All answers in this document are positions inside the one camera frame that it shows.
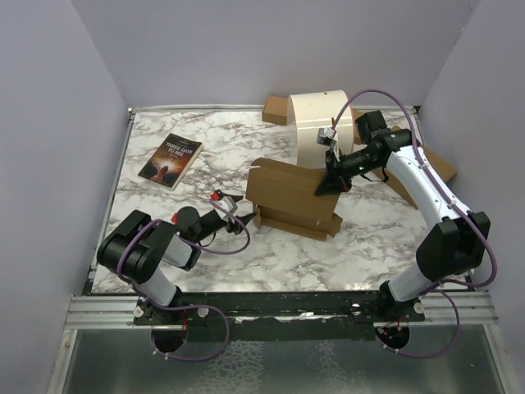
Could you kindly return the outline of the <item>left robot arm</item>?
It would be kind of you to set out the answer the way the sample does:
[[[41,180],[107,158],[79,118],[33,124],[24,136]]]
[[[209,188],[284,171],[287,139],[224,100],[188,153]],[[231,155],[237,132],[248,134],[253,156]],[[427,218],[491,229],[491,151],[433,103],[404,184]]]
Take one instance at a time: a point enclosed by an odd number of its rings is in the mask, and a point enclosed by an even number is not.
[[[248,225],[255,213],[237,215],[241,195],[215,190],[209,202],[212,209],[200,214],[192,206],[180,208],[170,222],[152,219],[150,215],[132,211],[98,247],[96,261],[131,285],[135,292],[153,306],[160,322],[174,323],[185,307],[181,290],[162,272],[165,262],[184,271],[191,270],[205,252],[215,255],[238,254],[251,241]],[[237,250],[214,250],[203,240],[214,238],[220,230],[234,235],[244,233],[246,240]]]

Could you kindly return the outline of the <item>white cylindrical bread box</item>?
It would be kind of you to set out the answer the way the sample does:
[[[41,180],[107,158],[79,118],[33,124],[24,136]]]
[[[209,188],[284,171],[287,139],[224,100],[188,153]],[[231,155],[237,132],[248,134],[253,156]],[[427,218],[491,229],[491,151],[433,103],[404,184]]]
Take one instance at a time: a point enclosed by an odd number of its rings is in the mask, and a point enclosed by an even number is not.
[[[287,125],[296,131],[298,166],[325,168],[325,152],[328,147],[317,143],[317,133],[321,128],[332,127],[347,101],[347,94],[343,90],[289,96]]]

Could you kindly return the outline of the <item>small brown box behind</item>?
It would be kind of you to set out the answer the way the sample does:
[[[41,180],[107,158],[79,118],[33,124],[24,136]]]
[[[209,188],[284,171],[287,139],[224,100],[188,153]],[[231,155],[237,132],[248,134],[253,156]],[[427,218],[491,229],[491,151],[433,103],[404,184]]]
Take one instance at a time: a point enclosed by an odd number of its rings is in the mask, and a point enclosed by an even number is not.
[[[262,110],[262,120],[267,123],[286,126],[287,121],[287,97],[270,95]]]

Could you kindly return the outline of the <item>closed brown cardboard box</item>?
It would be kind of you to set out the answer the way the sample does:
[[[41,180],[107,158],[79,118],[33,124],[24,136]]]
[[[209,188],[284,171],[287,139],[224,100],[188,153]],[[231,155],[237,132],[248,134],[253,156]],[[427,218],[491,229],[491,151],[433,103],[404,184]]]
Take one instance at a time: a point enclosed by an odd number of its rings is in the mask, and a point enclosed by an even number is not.
[[[411,130],[384,128],[375,133],[367,147],[386,152],[386,166],[372,171],[384,170],[386,183],[394,190],[404,189],[401,196],[412,202],[427,222],[454,218],[453,207],[463,206],[446,185],[455,171],[442,176]]]

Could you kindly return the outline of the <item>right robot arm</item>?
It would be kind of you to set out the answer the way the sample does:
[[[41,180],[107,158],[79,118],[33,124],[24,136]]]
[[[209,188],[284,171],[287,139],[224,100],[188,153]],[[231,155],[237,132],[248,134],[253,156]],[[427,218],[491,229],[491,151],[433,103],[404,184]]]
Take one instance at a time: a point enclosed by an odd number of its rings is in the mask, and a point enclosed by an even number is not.
[[[428,233],[414,263],[381,284],[373,304],[378,316],[395,321],[424,292],[481,265],[491,222],[454,196],[410,129],[392,130],[379,111],[364,113],[354,124],[365,146],[349,154],[339,149],[334,127],[318,130],[317,143],[327,150],[315,195],[340,195],[351,189],[354,177],[380,168],[391,173],[417,205]]]

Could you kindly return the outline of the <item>brown cardboard piece behind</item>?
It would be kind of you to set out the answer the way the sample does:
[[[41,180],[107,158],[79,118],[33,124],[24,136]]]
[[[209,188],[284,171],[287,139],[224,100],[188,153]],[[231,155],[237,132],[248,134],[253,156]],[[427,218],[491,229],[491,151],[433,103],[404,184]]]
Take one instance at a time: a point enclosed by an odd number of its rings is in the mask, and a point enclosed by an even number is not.
[[[370,140],[370,126],[368,115],[365,112],[353,110],[354,140],[356,144],[368,144]]]

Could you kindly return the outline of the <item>dark paperback book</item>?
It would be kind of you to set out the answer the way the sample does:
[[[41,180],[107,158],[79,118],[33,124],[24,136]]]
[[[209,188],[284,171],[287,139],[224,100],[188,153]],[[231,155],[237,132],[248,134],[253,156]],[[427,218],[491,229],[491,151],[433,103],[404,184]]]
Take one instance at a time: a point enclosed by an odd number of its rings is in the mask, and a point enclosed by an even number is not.
[[[169,134],[144,164],[138,176],[174,190],[202,149],[201,142]]]

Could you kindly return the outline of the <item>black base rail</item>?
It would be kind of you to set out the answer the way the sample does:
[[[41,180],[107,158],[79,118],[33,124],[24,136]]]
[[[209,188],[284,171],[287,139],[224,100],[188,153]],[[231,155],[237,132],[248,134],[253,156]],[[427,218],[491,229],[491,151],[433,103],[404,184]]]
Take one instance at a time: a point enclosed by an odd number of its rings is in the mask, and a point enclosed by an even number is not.
[[[138,301],[134,323],[156,331],[179,330],[192,341],[371,341],[375,324],[421,322],[423,309],[409,301],[393,309],[378,291],[184,292],[166,311]]]

